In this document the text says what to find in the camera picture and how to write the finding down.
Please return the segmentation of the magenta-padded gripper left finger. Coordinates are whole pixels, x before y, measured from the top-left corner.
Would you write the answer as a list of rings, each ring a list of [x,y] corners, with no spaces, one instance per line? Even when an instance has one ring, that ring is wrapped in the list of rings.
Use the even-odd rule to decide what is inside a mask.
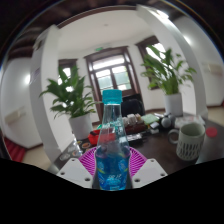
[[[57,176],[81,187],[91,188],[96,170],[95,150],[96,148],[92,148],[80,158],[69,159],[58,171]]]

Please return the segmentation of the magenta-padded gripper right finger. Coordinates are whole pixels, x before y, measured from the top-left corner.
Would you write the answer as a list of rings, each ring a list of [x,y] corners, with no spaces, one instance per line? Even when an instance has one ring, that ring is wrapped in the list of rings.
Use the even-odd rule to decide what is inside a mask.
[[[130,148],[129,173],[133,188],[140,188],[167,176],[156,159],[147,159],[137,149]]]

